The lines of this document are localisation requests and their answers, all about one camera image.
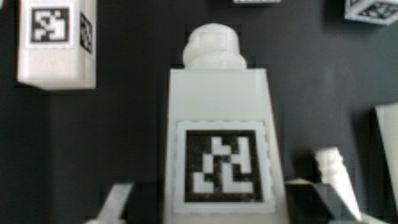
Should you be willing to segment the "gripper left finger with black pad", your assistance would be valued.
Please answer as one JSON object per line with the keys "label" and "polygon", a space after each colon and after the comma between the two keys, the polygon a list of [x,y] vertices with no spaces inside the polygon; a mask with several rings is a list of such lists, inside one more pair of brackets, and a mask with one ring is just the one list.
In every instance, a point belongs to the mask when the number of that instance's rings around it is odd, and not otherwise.
{"label": "gripper left finger with black pad", "polygon": [[126,224],[120,216],[133,186],[135,183],[113,184],[97,216],[83,224]]}

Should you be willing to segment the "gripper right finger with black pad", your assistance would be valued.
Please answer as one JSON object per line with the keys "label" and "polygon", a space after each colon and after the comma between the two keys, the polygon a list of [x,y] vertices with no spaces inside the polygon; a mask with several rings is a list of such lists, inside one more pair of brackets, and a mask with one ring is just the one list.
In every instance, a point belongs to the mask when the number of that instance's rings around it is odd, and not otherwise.
{"label": "gripper right finger with black pad", "polygon": [[291,224],[389,224],[358,210],[339,149],[321,148],[314,160],[319,181],[286,182]]}

